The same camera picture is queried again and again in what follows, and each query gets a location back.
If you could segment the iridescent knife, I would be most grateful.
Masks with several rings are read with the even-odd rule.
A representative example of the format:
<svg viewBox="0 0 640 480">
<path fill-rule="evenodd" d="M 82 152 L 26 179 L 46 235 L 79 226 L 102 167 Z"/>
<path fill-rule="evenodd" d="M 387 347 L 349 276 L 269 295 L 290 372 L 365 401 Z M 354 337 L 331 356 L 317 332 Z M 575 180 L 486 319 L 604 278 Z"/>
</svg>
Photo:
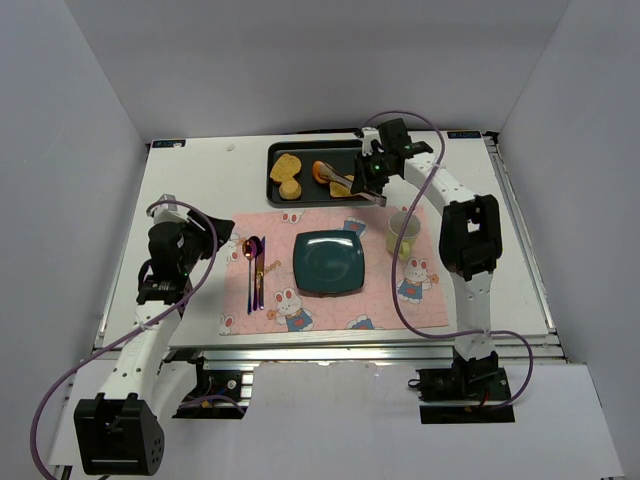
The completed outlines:
<svg viewBox="0 0 640 480">
<path fill-rule="evenodd" d="M 256 257 L 254 275 L 254 299 L 253 310 L 258 311 L 264 308 L 264 272 L 265 272 L 265 247 L 266 238 L 260 239 L 260 247 Z"/>
</svg>

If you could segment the small round bread roll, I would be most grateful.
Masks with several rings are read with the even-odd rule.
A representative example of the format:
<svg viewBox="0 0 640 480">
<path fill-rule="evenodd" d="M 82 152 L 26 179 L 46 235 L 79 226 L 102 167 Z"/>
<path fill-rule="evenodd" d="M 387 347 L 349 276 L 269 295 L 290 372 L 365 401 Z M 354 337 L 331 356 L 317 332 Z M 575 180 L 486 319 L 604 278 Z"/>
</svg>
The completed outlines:
<svg viewBox="0 0 640 480">
<path fill-rule="evenodd" d="M 294 178 L 283 181 L 279 186 L 279 195 L 283 200 L 296 200 L 301 197 L 301 194 L 302 187 L 300 183 Z"/>
</svg>

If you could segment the pale green mug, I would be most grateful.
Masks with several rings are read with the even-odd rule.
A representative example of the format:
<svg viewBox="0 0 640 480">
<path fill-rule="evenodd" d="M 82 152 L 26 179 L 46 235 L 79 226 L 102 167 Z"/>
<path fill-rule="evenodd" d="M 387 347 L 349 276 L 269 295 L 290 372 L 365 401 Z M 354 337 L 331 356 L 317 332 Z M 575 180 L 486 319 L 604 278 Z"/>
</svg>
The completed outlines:
<svg viewBox="0 0 640 480">
<path fill-rule="evenodd" d="M 400 241 L 398 259 L 400 261 L 408 260 L 420 233 L 421 223 L 416 215 L 409 215 L 406 211 L 392 214 L 388 220 L 385 234 L 386 251 L 393 254 L 397 241 Z"/>
</svg>

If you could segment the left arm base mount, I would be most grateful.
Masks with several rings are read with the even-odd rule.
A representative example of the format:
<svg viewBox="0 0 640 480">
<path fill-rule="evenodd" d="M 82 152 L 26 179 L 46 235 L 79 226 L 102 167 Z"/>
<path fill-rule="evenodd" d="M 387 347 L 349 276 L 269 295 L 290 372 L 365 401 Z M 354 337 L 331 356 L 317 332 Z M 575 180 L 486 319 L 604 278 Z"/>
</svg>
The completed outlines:
<svg viewBox="0 0 640 480">
<path fill-rule="evenodd" d="M 245 384 L 245 373 L 239 369 L 218 368 L 205 359 L 201 352 L 193 349 L 174 351 L 163 360 L 164 365 L 178 362 L 189 364 L 195 368 L 196 384 L 184 397 L 183 403 L 195 402 L 196 406 L 180 407 L 175 419 L 199 420 L 240 420 L 244 413 L 238 410 L 236 402 L 242 410 L 246 406 L 242 402 L 246 395 L 242 393 Z"/>
</svg>

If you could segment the round toasted bread slice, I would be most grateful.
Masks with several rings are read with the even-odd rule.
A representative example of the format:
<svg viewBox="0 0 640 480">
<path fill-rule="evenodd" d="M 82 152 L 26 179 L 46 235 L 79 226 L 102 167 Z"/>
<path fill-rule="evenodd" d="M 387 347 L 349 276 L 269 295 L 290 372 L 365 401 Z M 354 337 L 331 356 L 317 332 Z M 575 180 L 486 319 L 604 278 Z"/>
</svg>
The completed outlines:
<svg viewBox="0 0 640 480">
<path fill-rule="evenodd" d="M 278 157 L 273 164 L 269 177 L 274 182 L 281 184 L 284 181 L 293 179 L 301 171 L 301 160 L 292 154 L 285 153 Z"/>
</svg>

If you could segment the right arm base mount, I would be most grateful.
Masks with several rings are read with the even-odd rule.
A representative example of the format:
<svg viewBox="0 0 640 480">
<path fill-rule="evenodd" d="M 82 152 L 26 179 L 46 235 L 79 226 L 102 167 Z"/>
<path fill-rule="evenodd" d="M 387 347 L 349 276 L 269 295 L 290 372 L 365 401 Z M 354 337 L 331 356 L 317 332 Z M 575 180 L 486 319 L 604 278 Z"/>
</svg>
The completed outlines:
<svg viewBox="0 0 640 480">
<path fill-rule="evenodd" d="M 418 396 L 420 420 L 424 425 L 514 423 L 513 407 L 499 404 L 511 399 L 506 372 L 469 387 L 459 383 L 451 369 L 430 368 L 416 371 L 407 387 Z"/>
</svg>

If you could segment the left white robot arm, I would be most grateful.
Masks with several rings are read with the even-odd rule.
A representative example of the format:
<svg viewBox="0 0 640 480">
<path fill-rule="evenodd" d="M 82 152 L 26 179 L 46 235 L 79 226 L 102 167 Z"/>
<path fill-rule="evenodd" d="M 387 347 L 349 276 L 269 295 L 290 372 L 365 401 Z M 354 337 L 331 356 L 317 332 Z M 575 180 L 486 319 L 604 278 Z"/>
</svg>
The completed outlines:
<svg viewBox="0 0 640 480">
<path fill-rule="evenodd" d="M 74 411 L 83 470 L 88 475 L 152 476 L 162 462 L 162 424 L 197 383 L 190 362 L 165 362 L 193 286 L 190 274 L 231 238 L 231 220 L 172 212 L 155 215 L 149 258 L 138 274 L 132 337 L 124 341 L 109 377 Z"/>
</svg>

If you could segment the blue table label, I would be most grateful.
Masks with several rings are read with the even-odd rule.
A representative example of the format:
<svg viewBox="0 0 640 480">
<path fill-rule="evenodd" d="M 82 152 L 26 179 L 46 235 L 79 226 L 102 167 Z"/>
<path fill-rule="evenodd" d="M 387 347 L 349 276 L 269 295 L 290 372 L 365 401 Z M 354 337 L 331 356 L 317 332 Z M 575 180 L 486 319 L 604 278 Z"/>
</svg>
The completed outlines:
<svg viewBox="0 0 640 480">
<path fill-rule="evenodd" d="M 151 147 L 153 149 L 161 149 L 161 148 L 183 148 L 186 145 L 185 139 L 164 139 L 164 140 L 154 140 L 151 143 Z"/>
<path fill-rule="evenodd" d="M 482 134 L 477 130 L 459 130 L 459 131 L 447 131 L 447 137 L 449 139 L 481 139 Z"/>
</svg>

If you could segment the oval toasted bread slice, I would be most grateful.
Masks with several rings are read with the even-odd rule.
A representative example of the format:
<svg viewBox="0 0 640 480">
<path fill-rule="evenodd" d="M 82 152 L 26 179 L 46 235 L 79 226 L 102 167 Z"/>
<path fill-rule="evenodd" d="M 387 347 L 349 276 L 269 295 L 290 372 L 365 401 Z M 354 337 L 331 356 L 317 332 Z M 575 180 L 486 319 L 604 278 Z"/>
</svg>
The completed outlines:
<svg viewBox="0 0 640 480">
<path fill-rule="evenodd" d="M 350 188 L 342 185 L 339 182 L 331 181 L 329 183 L 330 196 L 333 198 L 347 198 L 352 197 Z"/>
</svg>

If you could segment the right blue table label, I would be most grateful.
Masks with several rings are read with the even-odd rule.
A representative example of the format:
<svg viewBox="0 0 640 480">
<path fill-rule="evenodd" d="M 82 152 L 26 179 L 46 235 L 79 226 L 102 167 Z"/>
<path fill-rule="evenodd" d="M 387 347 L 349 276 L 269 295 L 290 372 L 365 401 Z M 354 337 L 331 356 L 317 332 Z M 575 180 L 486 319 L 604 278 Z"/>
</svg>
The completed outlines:
<svg viewBox="0 0 640 480">
<path fill-rule="evenodd" d="M 481 139 L 482 134 L 477 130 L 459 130 L 459 131 L 447 131 L 447 137 L 449 139 Z"/>
</svg>

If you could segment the glossy orange bread bun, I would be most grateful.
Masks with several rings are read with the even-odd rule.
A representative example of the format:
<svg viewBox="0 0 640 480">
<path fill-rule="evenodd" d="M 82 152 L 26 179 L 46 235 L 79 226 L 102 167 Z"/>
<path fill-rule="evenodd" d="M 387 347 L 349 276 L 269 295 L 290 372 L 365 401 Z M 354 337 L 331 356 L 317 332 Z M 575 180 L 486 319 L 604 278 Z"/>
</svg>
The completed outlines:
<svg viewBox="0 0 640 480">
<path fill-rule="evenodd" d="M 316 182 L 327 184 L 331 181 L 332 171 L 329 166 L 322 161 L 315 161 L 312 165 L 312 176 Z"/>
</svg>

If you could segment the iridescent spoon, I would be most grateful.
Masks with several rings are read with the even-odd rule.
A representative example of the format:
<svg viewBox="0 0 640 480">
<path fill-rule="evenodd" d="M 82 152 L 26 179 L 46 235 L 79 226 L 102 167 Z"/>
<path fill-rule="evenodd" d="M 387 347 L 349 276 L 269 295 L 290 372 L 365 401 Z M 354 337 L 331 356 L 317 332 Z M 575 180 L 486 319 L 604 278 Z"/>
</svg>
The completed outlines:
<svg viewBox="0 0 640 480">
<path fill-rule="evenodd" d="M 244 241 L 242 251 L 248 261 L 247 314 L 250 315 L 252 312 L 252 262 L 254 259 L 254 245 L 250 238 Z"/>
</svg>

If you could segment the metal tongs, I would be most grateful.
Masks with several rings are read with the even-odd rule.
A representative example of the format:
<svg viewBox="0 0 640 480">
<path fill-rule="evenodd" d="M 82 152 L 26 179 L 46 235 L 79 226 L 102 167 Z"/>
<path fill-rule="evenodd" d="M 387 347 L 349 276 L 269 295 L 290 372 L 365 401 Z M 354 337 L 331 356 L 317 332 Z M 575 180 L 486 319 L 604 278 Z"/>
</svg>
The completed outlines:
<svg viewBox="0 0 640 480">
<path fill-rule="evenodd" d="M 329 164 L 327 164 L 327 165 L 329 166 L 329 168 L 332 171 L 331 181 L 339 182 L 342 185 L 351 188 L 352 180 L 353 180 L 353 178 L 351 176 L 342 176 L 342 175 L 338 174 L 332 166 L 330 166 Z M 361 198 L 363 198 L 365 200 L 368 200 L 370 202 L 373 202 L 374 204 L 377 204 L 377 205 L 379 205 L 381 207 L 384 207 L 386 205 L 386 203 L 387 203 L 387 199 L 384 196 L 380 196 L 380 195 L 372 194 L 372 193 L 367 193 L 367 192 L 363 192 L 363 193 L 361 193 L 359 195 L 352 195 L 352 197 L 347 197 L 347 198 L 355 198 L 355 197 L 361 197 Z"/>
</svg>

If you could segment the dark teal square plate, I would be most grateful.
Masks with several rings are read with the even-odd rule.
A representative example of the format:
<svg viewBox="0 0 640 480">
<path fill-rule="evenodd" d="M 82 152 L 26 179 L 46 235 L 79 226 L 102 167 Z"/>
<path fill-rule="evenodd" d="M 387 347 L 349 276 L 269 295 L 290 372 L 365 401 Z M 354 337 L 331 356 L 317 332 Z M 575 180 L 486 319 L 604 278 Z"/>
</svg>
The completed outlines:
<svg viewBox="0 0 640 480">
<path fill-rule="evenodd" d="M 364 250 L 359 236 L 352 231 L 299 233 L 292 261 L 296 286 L 305 294 L 347 295 L 364 286 Z"/>
</svg>

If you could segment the black baking tray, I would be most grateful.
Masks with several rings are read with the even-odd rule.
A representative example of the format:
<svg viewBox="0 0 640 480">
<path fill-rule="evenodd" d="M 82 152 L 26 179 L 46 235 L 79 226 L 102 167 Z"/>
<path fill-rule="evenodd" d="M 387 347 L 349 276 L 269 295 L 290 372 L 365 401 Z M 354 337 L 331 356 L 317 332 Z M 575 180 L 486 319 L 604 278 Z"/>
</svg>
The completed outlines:
<svg viewBox="0 0 640 480">
<path fill-rule="evenodd" d="M 314 208 L 329 206 L 368 206 L 372 202 L 362 196 L 334 198 L 329 187 L 321 185 L 312 177 L 315 161 L 324 161 L 341 175 L 354 173 L 354 157 L 360 151 L 358 140 L 314 140 L 284 141 L 272 144 L 267 153 L 266 198 L 276 208 Z M 296 179 L 302 187 L 301 197 L 284 200 L 279 186 L 270 178 L 272 167 L 284 154 L 296 156 L 301 161 L 301 171 Z"/>
</svg>

